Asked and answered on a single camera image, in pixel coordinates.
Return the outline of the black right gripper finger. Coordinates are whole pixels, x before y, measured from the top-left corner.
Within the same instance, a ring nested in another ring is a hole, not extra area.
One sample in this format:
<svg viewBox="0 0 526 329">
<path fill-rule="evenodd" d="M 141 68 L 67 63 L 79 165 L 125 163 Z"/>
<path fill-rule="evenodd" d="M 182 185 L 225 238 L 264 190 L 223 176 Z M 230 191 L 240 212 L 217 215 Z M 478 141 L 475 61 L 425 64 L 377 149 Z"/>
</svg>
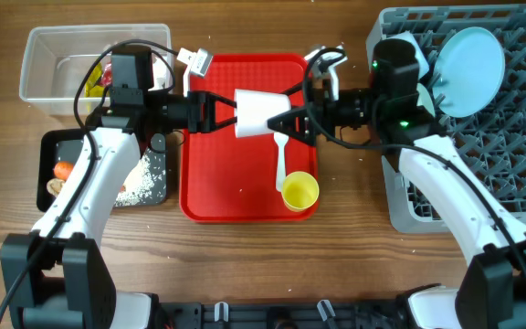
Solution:
<svg viewBox="0 0 526 329">
<path fill-rule="evenodd" d="M 283 133 L 301 143 L 313 146 L 313 130 L 305 121 L 272 122 L 268 121 L 268 128 L 274 133 Z"/>
<path fill-rule="evenodd" d="M 300 106 L 269 118 L 267 123 L 268 126 L 298 126 L 306 117 L 308 117 L 307 107 Z"/>
</svg>

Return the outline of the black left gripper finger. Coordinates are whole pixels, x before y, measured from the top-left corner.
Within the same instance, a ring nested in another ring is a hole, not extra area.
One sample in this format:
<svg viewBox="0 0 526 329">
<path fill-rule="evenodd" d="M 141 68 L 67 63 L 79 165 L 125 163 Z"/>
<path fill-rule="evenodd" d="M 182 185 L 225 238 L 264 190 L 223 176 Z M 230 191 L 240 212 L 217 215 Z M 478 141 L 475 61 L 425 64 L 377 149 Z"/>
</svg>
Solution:
<svg viewBox="0 0 526 329">
<path fill-rule="evenodd" d="M 237 106 L 237 103 L 235 101 L 232 101 L 226 97 L 223 97 L 210 91 L 207 91 L 205 93 L 205 103 L 207 108 L 212 109 L 215 109 L 218 103 L 230 106 L 231 108 L 236 108 Z"/>
<path fill-rule="evenodd" d="M 212 133 L 219 130 L 222 130 L 228 126 L 231 126 L 233 124 L 237 123 L 237 117 L 231 117 L 229 119 L 223 120 L 221 122 L 216 122 L 215 118 L 210 118 L 205 123 L 205 132 L 206 133 Z"/>
</svg>

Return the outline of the white plastic spoon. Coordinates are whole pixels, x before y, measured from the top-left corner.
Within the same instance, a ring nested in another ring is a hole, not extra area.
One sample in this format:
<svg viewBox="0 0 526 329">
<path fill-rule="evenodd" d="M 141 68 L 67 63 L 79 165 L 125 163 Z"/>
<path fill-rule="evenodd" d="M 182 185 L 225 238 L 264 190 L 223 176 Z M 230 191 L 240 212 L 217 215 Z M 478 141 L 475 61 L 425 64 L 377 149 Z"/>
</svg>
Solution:
<svg viewBox="0 0 526 329">
<path fill-rule="evenodd" d="M 276 171 L 276 189 L 281 192 L 283 182 L 286 178 L 286 164 L 285 164 L 285 146 L 289 141 L 289 137 L 283 133 L 274 133 L 274 141 L 278 147 L 278 161 Z"/>
</svg>

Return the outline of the pink plastic cup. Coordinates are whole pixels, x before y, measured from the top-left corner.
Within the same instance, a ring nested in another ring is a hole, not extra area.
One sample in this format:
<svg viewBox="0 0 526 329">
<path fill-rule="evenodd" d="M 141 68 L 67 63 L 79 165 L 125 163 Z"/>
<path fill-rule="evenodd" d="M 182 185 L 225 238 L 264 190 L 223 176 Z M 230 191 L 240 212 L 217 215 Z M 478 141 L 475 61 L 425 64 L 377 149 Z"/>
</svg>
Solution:
<svg viewBox="0 0 526 329">
<path fill-rule="evenodd" d="M 291 108 L 289 97 L 281 93 L 235 90 L 236 138 L 273 133 L 268 120 Z"/>
</svg>

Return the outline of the red plastic tray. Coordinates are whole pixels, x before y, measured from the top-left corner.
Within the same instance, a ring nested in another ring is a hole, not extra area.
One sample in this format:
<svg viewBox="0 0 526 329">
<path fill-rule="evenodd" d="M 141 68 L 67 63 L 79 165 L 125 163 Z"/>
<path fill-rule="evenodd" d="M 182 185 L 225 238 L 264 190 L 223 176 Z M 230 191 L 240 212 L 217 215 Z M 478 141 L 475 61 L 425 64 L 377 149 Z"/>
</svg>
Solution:
<svg viewBox="0 0 526 329">
<path fill-rule="evenodd" d="M 219 54 L 191 91 L 228 99 L 236 90 L 280 93 L 300 82 L 305 59 L 293 53 Z M 299 221 L 315 208 L 289 210 L 275 187 L 278 147 L 272 135 L 237 138 L 232 127 L 189 133 L 182 146 L 179 205 L 201 223 Z"/>
</svg>

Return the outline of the yellow plastic cup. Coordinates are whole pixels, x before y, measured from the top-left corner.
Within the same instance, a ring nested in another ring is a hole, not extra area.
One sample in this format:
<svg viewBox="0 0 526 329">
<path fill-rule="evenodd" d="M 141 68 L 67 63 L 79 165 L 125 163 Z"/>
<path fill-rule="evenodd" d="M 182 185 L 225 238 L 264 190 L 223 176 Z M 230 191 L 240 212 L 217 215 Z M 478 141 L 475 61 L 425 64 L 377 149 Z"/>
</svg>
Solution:
<svg viewBox="0 0 526 329">
<path fill-rule="evenodd" d="M 286 176 L 280 193 L 287 209 L 302 212 L 316 204 L 320 187 L 313 175 L 297 171 Z"/>
</svg>

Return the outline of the white rice pile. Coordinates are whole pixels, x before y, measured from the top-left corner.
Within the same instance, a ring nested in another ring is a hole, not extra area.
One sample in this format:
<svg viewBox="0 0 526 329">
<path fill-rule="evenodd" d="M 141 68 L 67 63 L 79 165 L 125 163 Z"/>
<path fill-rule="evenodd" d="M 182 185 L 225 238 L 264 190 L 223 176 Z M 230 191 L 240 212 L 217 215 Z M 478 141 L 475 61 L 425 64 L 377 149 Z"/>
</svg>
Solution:
<svg viewBox="0 0 526 329">
<path fill-rule="evenodd" d="M 144 156 L 131 170 L 115 207 L 158 205 L 166 199 L 167 183 L 162 157 Z"/>
</svg>

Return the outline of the green bowl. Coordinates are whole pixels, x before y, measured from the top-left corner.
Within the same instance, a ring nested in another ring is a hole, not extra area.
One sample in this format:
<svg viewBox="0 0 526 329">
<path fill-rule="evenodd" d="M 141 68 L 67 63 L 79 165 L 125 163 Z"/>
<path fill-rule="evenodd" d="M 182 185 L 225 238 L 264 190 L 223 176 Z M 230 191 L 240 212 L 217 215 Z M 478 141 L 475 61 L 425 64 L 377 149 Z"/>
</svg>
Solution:
<svg viewBox="0 0 526 329">
<path fill-rule="evenodd" d="M 423 84 L 418 83 L 416 90 L 418 92 L 417 105 L 424 107 L 431 116 L 435 116 L 435 106 L 428 89 Z"/>
</svg>

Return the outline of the light blue bowl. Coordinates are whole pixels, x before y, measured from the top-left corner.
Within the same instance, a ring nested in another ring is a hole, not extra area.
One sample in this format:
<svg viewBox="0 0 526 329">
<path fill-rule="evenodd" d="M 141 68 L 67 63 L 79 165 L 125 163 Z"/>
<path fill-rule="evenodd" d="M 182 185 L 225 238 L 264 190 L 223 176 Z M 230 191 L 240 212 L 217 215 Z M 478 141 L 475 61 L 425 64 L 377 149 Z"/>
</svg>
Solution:
<svg viewBox="0 0 526 329">
<path fill-rule="evenodd" d="M 418 65 L 419 65 L 419 73 L 418 73 L 418 78 L 419 79 L 422 79 L 429 71 L 429 64 L 426 60 L 426 57 L 423 53 L 423 51 L 421 50 L 421 48 L 419 47 L 417 41 L 416 41 L 416 38 L 413 36 L 413 34 L 409 31 L 405 31 L 403 33 L 400 33 L 400 34 L 397 34 L 397 35 L 393 35 L 391 36 L 391 38 L 393 39 L 401 39 L 401 40 L 404 40 L 404 41 L 407 41 L 409 42 L 415 49 L 415 58 L 418 62 Z"/>
</svg>

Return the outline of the light blue plate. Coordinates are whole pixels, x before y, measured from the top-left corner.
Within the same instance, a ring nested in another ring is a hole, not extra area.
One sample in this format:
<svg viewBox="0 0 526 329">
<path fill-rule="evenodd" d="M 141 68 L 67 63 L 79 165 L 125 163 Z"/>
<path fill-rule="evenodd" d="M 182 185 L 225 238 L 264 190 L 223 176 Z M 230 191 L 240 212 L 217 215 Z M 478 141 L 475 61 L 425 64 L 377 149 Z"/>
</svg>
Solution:
<svg viewBox="0 0 526 329">
<path fill-rule="evenodd" d="M 497 95 L 506 70 L 500 42 L 483 27 L 457 32 L 442 47 L 434 72 L 439 79 L 432 87 L 446 115 L 463 118 L 484 108 Z"/>
</svg>

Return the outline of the orange carrot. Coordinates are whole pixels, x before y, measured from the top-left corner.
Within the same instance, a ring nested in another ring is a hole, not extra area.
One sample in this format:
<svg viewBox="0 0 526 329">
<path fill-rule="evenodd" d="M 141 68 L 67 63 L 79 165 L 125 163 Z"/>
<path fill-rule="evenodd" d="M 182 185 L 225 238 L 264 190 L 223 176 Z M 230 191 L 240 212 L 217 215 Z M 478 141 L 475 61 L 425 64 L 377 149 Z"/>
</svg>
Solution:
<svg viewBox="0 0 526 329">
<path fill-rule="evenodd" d="M 53 168 L 53 174 L 55 178 L 67 181 L 73 169 L 74 164 L 60 161 L 55 164 Z"/>
</svg>

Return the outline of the brown mushroom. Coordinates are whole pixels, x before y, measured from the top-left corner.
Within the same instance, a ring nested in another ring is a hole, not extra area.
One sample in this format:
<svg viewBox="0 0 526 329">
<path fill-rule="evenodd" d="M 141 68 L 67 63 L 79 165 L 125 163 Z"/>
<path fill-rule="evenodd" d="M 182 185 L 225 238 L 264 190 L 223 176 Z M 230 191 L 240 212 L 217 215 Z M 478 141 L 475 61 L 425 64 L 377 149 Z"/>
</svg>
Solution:
<svg viewBox="0 0 526 329">
<path fill-rule="evenodd" d="M 46 184 L 47 191 L 53 197 L 58 197 L 65 183 L 63 179 L 52 178 Z"/>
</svg>

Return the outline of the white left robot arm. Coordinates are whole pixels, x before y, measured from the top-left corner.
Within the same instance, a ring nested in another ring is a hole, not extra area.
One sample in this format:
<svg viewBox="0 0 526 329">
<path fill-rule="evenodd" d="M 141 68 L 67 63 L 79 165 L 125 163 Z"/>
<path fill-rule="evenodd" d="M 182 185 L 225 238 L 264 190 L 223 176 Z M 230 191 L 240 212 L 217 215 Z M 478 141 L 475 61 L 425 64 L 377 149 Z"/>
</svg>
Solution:
<svg viewBox="0 0 526 329">
<path fill-rule="evenodd" d="M 81 124 L 84 144 L 56 200 L 27 234 L 10 234 L 0 252 L 6 295 L 0 305 L 15 328 L 153 328 L 163 322 L 152 293 L 118 292 L 100 242 L 121 187 L 153 134 L 210 133 L 216 104 L 208 91 L 110 88 L 110 106 Z"/>
</svg>

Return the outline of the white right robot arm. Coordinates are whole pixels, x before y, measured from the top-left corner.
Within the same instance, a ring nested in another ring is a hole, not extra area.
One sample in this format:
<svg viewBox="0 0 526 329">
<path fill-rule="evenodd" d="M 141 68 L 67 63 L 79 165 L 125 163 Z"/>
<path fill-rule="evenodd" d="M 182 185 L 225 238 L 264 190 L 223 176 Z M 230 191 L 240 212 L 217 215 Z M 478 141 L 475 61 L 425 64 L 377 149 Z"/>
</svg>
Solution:
<svg viewBox="0 0 526 329">
<path fill-rule="evenodd" d="M 397 156 L 399 171 L 432 204 L 457 241 L 467 272 L 456 289 L 423 286 L 359 315 L 381 315 L 395 328 L 526 328 L 526 225 L 478 180 L 436 121 L 436 101 L 423 86 L 422 53 L 408 40 L 373 48 L 366 89 L 343 90 L 341 48 L 318 48 L 294 90 L 301 106 L 268 120 L 270 130 L 305 144 L 329 141 L 337 127 L 369 126 L 376 149 Z"/>
</svg>

